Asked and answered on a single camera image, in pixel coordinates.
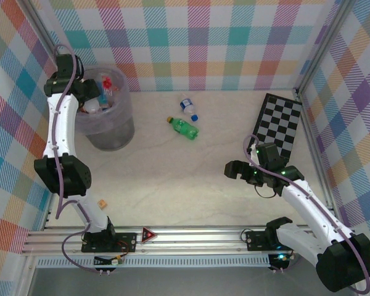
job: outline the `white floor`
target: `white floor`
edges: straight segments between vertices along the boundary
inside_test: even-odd
[[[121,150],[101,152],[76,135],[78,158],[92,172],[91,191],[96,201],[108,203],[104,211],[113,224],[261,225],[281,216],[302,224],[299,214],[282,198],[262,199],[253,186],[223,174],[229,161],[246,161],[242,141],[253,131],[266,91],[187,93],[200,118],[195,141],[179,135],[166,122],[168,116],[185,118],[179,92],[132,93],[136,132]],[[270,93],[293,98],[290,91]],[[302,125],[289,164],[305,175],[324,201]],[[260,192],[269,195],[271,189]],[[82,225],[72,207],[54,219],[57,199],[47,225]]]

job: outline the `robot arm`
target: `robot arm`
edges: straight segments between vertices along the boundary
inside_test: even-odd
[[[296,167],[286,166],[275,144],[254,144],[249,159],[250,163],[229,162],[225,175],[236,179],[241,174],[241,179],[255,186],[267,184],[296,209],[313,232],[308,234],[286,217],[273,220],[265,231],[270,249],[285,246],[296,251],[316,267],[323,284],[336,292],[365,279],[350,242],[370,276],[370,240],[364,234],[355,235],[332,215]]]
[[[52,129],[53,129],[53,118],[55,114],[55,110],[57,104],[59,102],[59,98],[61,97],[60,94],[53,94],[51,97],[48,98],[48,106],[49,106],[49,129],[48,129],[48,141],[46,148],[44,150],[43,157],[47,157],[47,159],[54,158],[54,152],[52,149]],[[74,127],[75,127],[75,116],[78,110],[79,103],[76,97],[73,94],[65,96],[64,100],[62,101],[59,107],[59,114],[57,117],[57,123],[55,127],[55,139],[57,143],[57,153],[59,158],[63,160],[65,155],[66,157],[73,157],[74,160],[76,158],[75,153],[75,145],[74,145]],[[90,184],[87,179],[91,179],[90,171],[87,169],[86,166],[77,166],[81,168],[81,171],[84,171],[84,176],[86,176],[86,180],[83,182],[85,184]],[[101,232],[107,229],[108,224],[108,217],[107,215],[99,208],[96,201],[91,196],[90,191],[86,188],[87,186],[80,186],[80,192],[72,192],[74,195],[67,194],[67,200],[75,200],[79,202],[85,212],[88,214],[89,219],[91,220],[91,226],[89,228],[90,233]],[[72,206],[76,210],[77,214],[82,219],[83,223],[86,224],[86,218],[81,212],[80,208],[77,206],[77,203],[72,203]]]
[[[49,135],[43,158],[35,160],[35,170],[52,193],[59,194],[60,182],[54,148],[59,158],[63,176],[63,199],[74,206],[85,225],[89,225],[84,241],[93,248],[110,250],[116,243],[115,230],[108,216],[99,208],[90,195],[92,178],[89,168],[77,159],[74,145],[75,117],[80,106],[88,99],[100,94],[94,80],[83,80],[83,67],[76,65],[77,79],[73,80],[70,90],[63,97],[65,88],[71,81],[73,61],[70,54],[56,57],[58,71],[44,85],[49,106]],[[52,145],[54,132],[55,146]],[[56,218],[63,207],[59,205]]]

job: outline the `cable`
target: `cable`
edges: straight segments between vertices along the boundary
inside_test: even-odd
[[[85,229],[84,229],[84,230],[82,230],[82,231],[80,231],[80,232],[73,233],[73,234],[69,235],[68,237],[66,237],[66,238],[63,240],[63,242],[62,242],[62,253],[63,253],[64,257],[65,257],[69,262],[73,263],[75,266],[77,266],[77,267],[79,267],[79,268],[81,268],[81,269],[83,269],[83,270],[90,271],[90,272],[92,272],[92,273],[98,273],[98,274],[101,274],[101,272],[100,272],[100,271],[98,271],[98,270],[96,270],[96,269],[88,268],[88,267],[82,266],[82,265],[78,264],[77,262],[75,262],[74,260],[72,260],[72,259],[71,259],[67,254],[66,254],[66,251],[65,251],[65,249],[64,249],[64,246],[65,246],[65,244],[66,244],[66,241],[68,241],[68,240],[69,240],[69,238],[71,238],[71,237],[73,237],[73,236],[79,236],[79,235],[81,235],[81,236],[82,236],[82,235],[83,235],[84,233],[86,233],[86,232],[89,230],[89,228],[91,227],[91,220],[89,219],[88,214],[85,212],[84,208],[82,207],[82,205],[81,205],[80,203],[77,203],[77,206],[78,206],[78,208],[81,210],[81,212],[82,212],[82,214],[84,215],[84,217],[86,218],[86,221],[87,221],[88,225],[85,227]]]
[[[272,199],[273,197],[275,197],[276,195],[277,195],[277,192],[274,192],[274,195],[272,195],[272,196],[262,196],[262,195],[260,195],[260,193],[258,192],[258,189],[257,189],[257,186],[255,185],[255,191],[257,192],[257,194],[260,196],[260,197],[262,197],[262,198],[264,198],[264,199]]]
[[[120,240],[119,242],[117,242],[117,244],[118,245],[122,245],[122,244],[125,244],[126,245],[126,252],[124,252],[124,254],[123,255],[121,255],[121,257],[124,257],[124,256],[126,256],[127,254],[129,254],[129,245],[128,245],[128,243],[127,242],[124,242],[123,240]]]
[[[249,231],[252,231],[251,229],[249,228],[245,228],[243,231],[241,231],[241,234],[240,234],[240,240],[242,240],[243,242],[247,243],[245,240],[242,239],[242,234],[244,233],[244,231],[246,230],[249,230]]]
[[[71,75],[63,93],[60,95],[60,98],[57,101],[56,109],[55,109],[55,113],[54,113],[54,118],[52,120],[52,131],[51,131],[52,150],[54,152],[55,164],[56,164],[56,168],[57,168],[57,175],[59,177],[59,204],[57,206],[57,211],[56,211],[56,216],[55,216],[56,219],[59,219],[60,213],[62,213],[63,208],[71,202],[71,201],[67,202],[64,206],[62,205],[63,204],[63,195],[64,195],[64,181],[63,181],[63,173],[62,173],[62,170],[60,169],[59,155],[57,153],[58,146],[56,145],[57,144],[56,143],[56,124],[57,124],[57,117],[59,116],[60,105],[62,104],[65,96],[67,95],[68,91],[72,87],[72,84],[73,84],[74,79],[75,79],[75,74],[76,74],[76,57],[75,57],[75,53],[74,53],[73,49],[71,49],[70,47],[68,47],[67,45],[64,45],[64,44],[56,44],[55,48],[54,48],[55,57],[56,57],[56,54],[57,54],[57,49],[59,47],[65,47],[70,52],[70,54],[72,55],[73,71],[72,71],[72,75]]]
[[[81,79],[83,79],[84,78],[84,73],[85,73],[85,70],[84,70],[84,65],[82,64],[82,61],[81,61],[81,59],[80,59],[80,57],[78,57],[77,55],[75,56],[75,58],[76,58],[76,60],[77,61],[79,61],[80,62],[80,65],[81,65],[81,73],[80,73],[80,75],[79,76],[77,76],[77,80],[81,80]]]
[[[358,260],[360,266],[361,266],[361,269],[363,271],[363,274],[364,274],[364,279],[366,280],[366,289],[364,291],[360,291],[360,290],[357,290],[356,288],[353,288],[353,287],[349,287],[350,290],[354,291],[355,293],[358,293],[358,294],[361,294],[361,295],[366,295],[370,292],[370,277],[369,277],[369,274],[368,274],[368,271],[367,271],[367,268],[366,268],[366,265],[364,264],[359,252],[357,251],[357,249],[355,248],[355,246],[352,244],[352,242],[349,240],[349,238],[346,237],[346,235],[344,234],[344,232],[339,228],[339,225],[336,224],[336,222],[332,219],[332,217],[326,213],[325,209],[314,199],[314,197],[312,195],[309,195],[309,193],[304,190],[304,188],[302,188],[300,185],[298,185],[297,183],[293,182],[292,180],[282,176],[282,175],[279,175],[279,174],[276,174],[276,173],[273,173],[272,171],[268,171],[264,168],[262,168],[261,166],[257,165],[252,159],[251,159],[251,156],[248,154],[247,152],[247,147],[248,147],[248,144],[246,143],[247,140],[249,138],[254,138],[255,141],[256,141],[256,146],[259,144],[259,139],[258,137],[256,137],[254,134],[250,134],[249,136],[245,137],[243,143],[242,143],[242,148],[244,150],[244,154],[245,156],[247,157],[248,161],[255,167],[257,168],[258,170],[266,173],[266,174],[269,174],[271,176],[274,176],[276,178],[279,178],[287,183],[289,183],[290,185],[293,185],[295,186],[298,190],[300,190],[305,196],[307,196],[311,202],[315,205],[315,207],[318,208],[318,210],[326,217],[326,219],[329,220],[330,224],[337,230],[337,232],[343,237],[343,239],[345,240],[345,242],[350,246],[352,252],[354,253],[356,259]]]

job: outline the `black and white checkerboard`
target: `black and white checkerboard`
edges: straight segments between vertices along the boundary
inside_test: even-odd
[[[289,160],[295,141],[302,103],[267,94],[253,130],[262,143],[275,143],[281,157]]]

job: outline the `plaid fabric backdrop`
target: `plaid fabric backdrop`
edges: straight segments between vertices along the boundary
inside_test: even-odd
[[[43,85],[54,69],[16,1],[0,1],[0,295],[49,197],[33,161],[46,145]]]
[[[370,237],[370,0],[355,4],[304,106],[343,221]]]
[[[33,1],[55,42],[68,41],[85,64],[117,65],[132,91],[291,89],[337,8],[334,0]]]
[[[322,29],[319,32],[318,37],[315,39],[315,42],[314,42],[313,46],[311,47],[310,53],[308,54],[308,57],[307,57],[305,63],[303,64],[302,70],[300,71],[300,74],[297,77],[297,80],[296,80],[296,83],[295,83],[295,86],[294,86],[295,88],[298,88],[300,86],[300,83],[302,82],[302,80],[304,78],[304,74],[308,71],[308,69],[310,67],[310,64],[311,64],[312,60],[314,59],[314,57],[315,57],[315,55],[316,55],[316,53],[319,49],[319,46],[321,45],[321,42],[322,42],[325,34],[327,33],[327,29],[329,28],[330,24],[332,23],[332,21],[333,21],[335,15],[337,13],[339,7],[340,7],[340,4],[342,3],[342,1],[343,0],[335,0],[334,1],[333,7],[331,8],[331,10],[329,12],[329,15],[325,19],[325,22],[322,26]]]

